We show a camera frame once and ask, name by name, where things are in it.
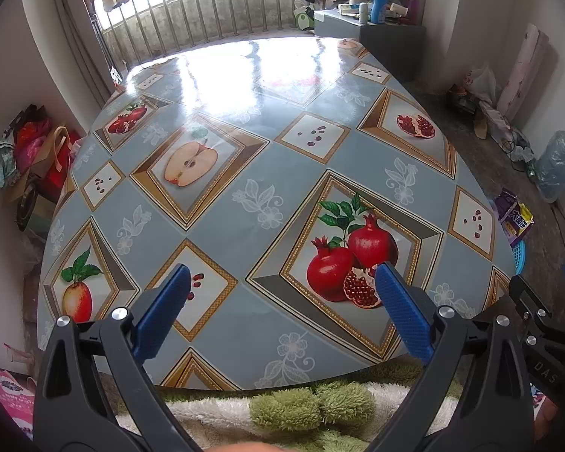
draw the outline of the white wall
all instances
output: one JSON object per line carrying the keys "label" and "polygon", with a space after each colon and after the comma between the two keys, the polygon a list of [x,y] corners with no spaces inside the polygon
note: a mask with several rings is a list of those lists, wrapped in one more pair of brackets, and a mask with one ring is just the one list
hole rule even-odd
{"label": "white wall", "polygon": [[[501,82],[510,74],[529,22],[549,36],[550,49],[513,124],[531,141],[534,153],[540,155],[555,131],[565,131],[565,0],[515,0],[495,64]],[[565,210],[565,195],[561,203]]]}
{"label": "white wall", "polygon": [[90,91],[61,26],[54,0],[22,0],[35,44],[57,85],[84,131],[89,131],[101,111]]}
{"label": "white wall", "polygon": [[461,83],[471,66],[496,57],[514,0],[426,0],[427,28],[421,80],[443,92]]}
{"label": "white wall", "polygon": [[[77,125],[35,46],[21,0],[5,0],[0,7],[0,136],[29,104],[46,105],[56,121]],[[19,243],[14,206],[4,208],[0,195],[0,367],[24,373],[25,365],[9,362],[4,347],[24,349]]]}

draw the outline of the fluffy mat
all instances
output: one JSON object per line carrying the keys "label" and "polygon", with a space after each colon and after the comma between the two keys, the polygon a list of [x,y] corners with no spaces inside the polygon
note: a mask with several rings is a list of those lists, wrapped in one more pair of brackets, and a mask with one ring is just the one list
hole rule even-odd
{"label": "fluffy mat", "polygon": [[[202,448],[260,441],[302,452],[362,452],[399,408],[419,373],[418,366],[389,362],[343,379],[280,391],[157,389]],[[364,382],[369,377],[377,381]],[[447,426],[460,392],[454,383],[429,433]],[[119,424],[139,433],[123,403],[112,404]]]}

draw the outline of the blue gripper pad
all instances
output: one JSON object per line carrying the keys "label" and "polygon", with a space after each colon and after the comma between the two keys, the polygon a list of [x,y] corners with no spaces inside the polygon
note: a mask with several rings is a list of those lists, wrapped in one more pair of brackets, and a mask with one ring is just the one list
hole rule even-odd
{"label": "blue gripper pad", "polygon": [[375,288],[408,352],[426,365],[433,356],[431,328],[406,291],[401,276],[382,263],[375,274]]}
{"label": "blue gripper pad", "polygon": [[132,355],[139,364],[157,355],[190,292],[190,270],[179,263],[161,284],[159,294],[133,332]]}

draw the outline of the blue bottle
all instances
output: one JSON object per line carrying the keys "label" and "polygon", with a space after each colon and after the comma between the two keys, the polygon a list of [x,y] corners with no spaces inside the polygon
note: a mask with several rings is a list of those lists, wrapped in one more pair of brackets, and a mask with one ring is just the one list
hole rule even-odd
{"label": "blue bottle", "polygon": [[383,23],[385,22],[385,6],[387,0],[372,0],[371,22]]}
{"label": "blue bottle", "polygon": [[553,134],[534,168],[542,199],[553,203],[565,187],[565,131]]}

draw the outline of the person's hand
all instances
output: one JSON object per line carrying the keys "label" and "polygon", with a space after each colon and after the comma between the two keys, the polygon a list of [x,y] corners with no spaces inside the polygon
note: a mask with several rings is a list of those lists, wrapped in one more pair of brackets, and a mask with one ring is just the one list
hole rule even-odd
{"label": "person's hand", "polygon": [[209,447],[205,452],[281,452],[282,449],[274,445],[263,444],[261,442],[244,442],[242,444],[217,445]]}
{"label": "person's hand", "polygon": [[548,398],[544,399],[540,406],[540,411],[538,411],[538,415],[536,416],[536,420],[534,421],[534,439],[536,441],[540,440],[548,433],[550,422],[557,415],[558,409],[557,405],[551,400]]}

